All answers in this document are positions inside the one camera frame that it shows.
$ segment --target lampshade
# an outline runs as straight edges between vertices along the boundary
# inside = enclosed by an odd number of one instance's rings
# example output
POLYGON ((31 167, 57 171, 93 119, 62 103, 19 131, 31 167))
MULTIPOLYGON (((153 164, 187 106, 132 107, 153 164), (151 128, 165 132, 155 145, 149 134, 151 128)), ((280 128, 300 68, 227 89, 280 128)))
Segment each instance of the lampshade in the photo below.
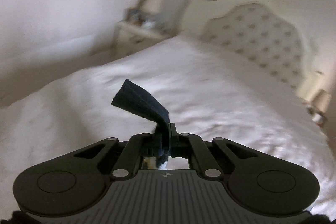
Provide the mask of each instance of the lampshade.
POLYGON ((163 0, 145 0, 141 10, 145 13, 156 15, 161 12, 163 0))
POLYGON ((331 95, 325 90, 319 90, 317 95, 311 101, 311 104, 322 112, 326 112, 331 100, 331 95))

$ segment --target cream headboard frame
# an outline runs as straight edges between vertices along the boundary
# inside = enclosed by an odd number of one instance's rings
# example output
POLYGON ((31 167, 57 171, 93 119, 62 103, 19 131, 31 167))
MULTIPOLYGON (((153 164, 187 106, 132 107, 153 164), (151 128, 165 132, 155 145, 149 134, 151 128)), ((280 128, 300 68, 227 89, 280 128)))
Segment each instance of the cream headboard frame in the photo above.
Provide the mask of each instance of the cream headboard frame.
POLYGON ((202 39, 205 27, 210 20, 223 18, 238 6, 264 5, 275 16, 292 25, 298 33, 303 52, 300 60, 300 73, 303 80, 295 93, 300 98, 311 101, 321 85, 323 74, 312 68, 316 49, 300 28, 300 9, 295 3, 295 0, 191 0, 182 17, 179 31, 202 39))

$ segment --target white bedspread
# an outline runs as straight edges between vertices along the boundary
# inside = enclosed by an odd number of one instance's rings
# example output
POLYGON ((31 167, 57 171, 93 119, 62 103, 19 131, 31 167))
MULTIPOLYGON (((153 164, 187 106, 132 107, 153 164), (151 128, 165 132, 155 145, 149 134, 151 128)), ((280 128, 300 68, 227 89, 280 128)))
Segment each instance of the white bedspread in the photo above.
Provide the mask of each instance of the white bedspread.
POLYGON ((78 71, 1 109, 0 217, 17 209, 11 187, 29 166, 154 128, 110 105, 126 78, 168 109, 179 133, 222 136, 312 171, 321 191, 311 212, 336 218, 335 160, 293 91, 236 53, 183 36, 78 71))

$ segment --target bed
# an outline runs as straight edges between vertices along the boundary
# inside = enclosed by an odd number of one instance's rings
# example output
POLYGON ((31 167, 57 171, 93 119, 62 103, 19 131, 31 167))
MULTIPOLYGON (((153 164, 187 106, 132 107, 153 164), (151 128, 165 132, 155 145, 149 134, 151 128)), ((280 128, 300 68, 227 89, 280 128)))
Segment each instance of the bed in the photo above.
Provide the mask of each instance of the bed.
POLYGON ((110 105, 130 79, 168 109, 179 133, 228 138, 312 171, 321 190, 311 213, 335 219, 335 159, 301 103, 322 75, 293 11, 292 0, 191 0, 179 35, 1 109, 1 218, 17 209, 11 186, 29 166, 153 130, 152 122, 110 105))

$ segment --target upholstered headboard panel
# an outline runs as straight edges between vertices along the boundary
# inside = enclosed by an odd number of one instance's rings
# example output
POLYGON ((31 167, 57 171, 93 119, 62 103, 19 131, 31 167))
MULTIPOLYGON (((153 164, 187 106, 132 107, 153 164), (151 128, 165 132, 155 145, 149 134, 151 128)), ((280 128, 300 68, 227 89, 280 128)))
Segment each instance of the upholstered headboard panel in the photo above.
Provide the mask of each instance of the upholstered headboard panel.
POLYGON ((265 5, 240 5, 209 20, 202 38, 245 56, 293 89, 303 80, 298 31, 265 5))

